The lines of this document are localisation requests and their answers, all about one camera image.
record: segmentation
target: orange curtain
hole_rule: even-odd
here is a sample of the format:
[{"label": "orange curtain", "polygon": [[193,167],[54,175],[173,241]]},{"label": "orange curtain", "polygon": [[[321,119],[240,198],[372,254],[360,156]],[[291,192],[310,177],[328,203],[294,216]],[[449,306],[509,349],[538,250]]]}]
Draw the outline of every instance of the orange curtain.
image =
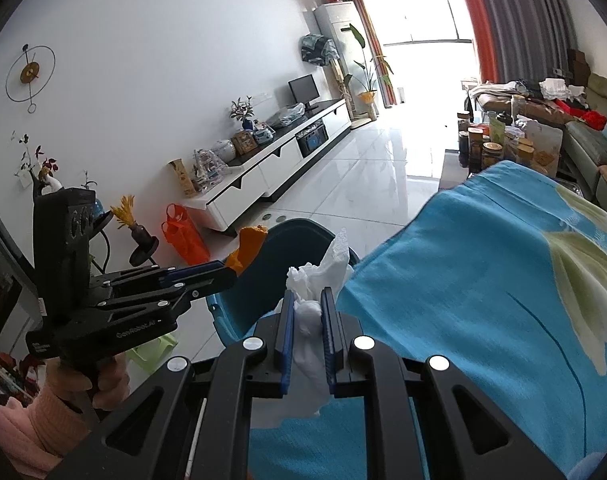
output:
[{"label": "orange curtain", "polygon": [[465,0],[472,21],[472,30],[479,58],[480,83],[490,81],[500,83],[497,68],[495,42],[492,38],[490,19],[484,0]]}]

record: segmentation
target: white wall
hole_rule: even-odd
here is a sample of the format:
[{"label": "white wall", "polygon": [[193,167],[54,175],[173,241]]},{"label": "white wall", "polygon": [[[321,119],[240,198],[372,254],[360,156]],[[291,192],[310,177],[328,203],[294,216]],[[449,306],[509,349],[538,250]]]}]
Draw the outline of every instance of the white wall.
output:
[{"label": "white wall", "polygon": [[567,0],[577,32],[577,47],[586,53],[592,72],[607,78],[607,25],[589,0]]},{"label": "white wall", "polygon": [[[99,183],[106,208],[135,195],[135,219],[159,236],[155,258],[178,261],[160,225],[165,206],[182,195],[167,162],[188,162],[239,128],[230,101],[266,92],[264,119],[292,99],[288,81],[313,73],[330,98],[322,69],[300,59],[299,38],[318,32],[317,0],[24,0],[0,35],[0,215],[32,259],[32,202],[13,176],[27,133],[58,160],[65,186]],[[45,44],[56,69],[36,98],[37,111],[10,101],[5,78],[21,47]],[[135,248],[127,230],[106,230],[113,270]],[[103,241],[92,252],[103,260]]]}]

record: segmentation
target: orange object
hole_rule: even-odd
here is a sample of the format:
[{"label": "orange object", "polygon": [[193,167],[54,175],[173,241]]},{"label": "orange object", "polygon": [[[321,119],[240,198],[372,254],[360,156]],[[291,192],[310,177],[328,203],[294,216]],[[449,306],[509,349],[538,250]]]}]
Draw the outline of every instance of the orange object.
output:
[{"label": "orange object", "polygon": [[480,124],[471,124],[472,128],[480,128],[483,130],[483,134],[490,136],[490,124],[480,123]]},{"label": "orange object", "polygon": [[263,225],[242,227],[239,231],[239,249],[232,251],[226,258],[226,267],[230,267],[237,276],[244,272],[259,254],[268,229]]},{"label": "orange object", "polygon": [[166,208],[167,220],[162,224],[166,241],[172,245],[188,265],[210,261],[210,251],[188,216],[186,208],[170,204]]}]

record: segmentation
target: orange plastic bag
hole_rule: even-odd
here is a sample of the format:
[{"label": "orange plastic bag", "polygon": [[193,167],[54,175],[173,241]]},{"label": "orange plastic bag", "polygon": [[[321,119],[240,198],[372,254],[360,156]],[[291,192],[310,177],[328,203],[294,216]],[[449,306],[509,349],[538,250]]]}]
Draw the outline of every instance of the orange plastic bag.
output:
[{"label": "orange plastic bag", "polygon": [[186,208],[179,204],[170,204],[166,208],[166,216],[167,221],[162,224],[164,237],[185,262],[188,265],[209,262],[210,251],[188,216]]}]

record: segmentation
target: pink sleeve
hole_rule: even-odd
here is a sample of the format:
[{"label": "pink sleeve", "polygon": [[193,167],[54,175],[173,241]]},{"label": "pink sleeve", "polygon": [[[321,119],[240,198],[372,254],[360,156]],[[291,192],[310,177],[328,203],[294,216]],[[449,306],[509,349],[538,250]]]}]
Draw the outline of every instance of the pink sleeve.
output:
[{"label": "pink sleeve", "polygon": [[13,398],[0,405],[0,446],[15,469],[42,479],[86,435],[81,417],[48,386],[24,408]]}]

